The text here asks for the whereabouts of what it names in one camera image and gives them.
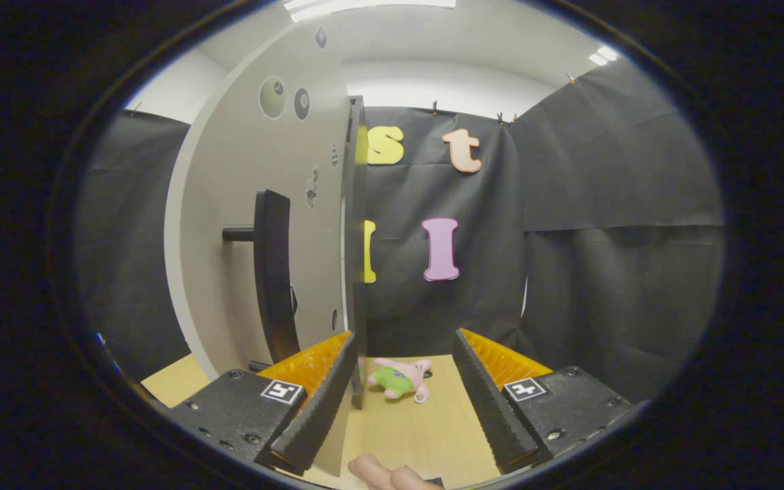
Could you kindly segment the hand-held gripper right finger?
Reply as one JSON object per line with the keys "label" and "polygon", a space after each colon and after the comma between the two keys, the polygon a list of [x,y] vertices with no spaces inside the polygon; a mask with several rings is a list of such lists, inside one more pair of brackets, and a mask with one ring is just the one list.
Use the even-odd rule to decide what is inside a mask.
{"label": "hand-held gripper right finger", "polygon": [[551,370],[467,329],[453,360],[501,474],[574,452],[634,408],[578,366]]}

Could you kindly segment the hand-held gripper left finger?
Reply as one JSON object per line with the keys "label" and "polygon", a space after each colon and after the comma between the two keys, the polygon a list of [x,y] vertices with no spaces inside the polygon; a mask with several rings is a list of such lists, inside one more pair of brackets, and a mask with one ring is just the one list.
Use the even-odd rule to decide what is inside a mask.
{"label": "hand-held gripper left finger", "polygon": [[233,458],[302,475],[329,437],[355,367],[357,339],[345,331],[261,372],[229,370],[170,416]]}

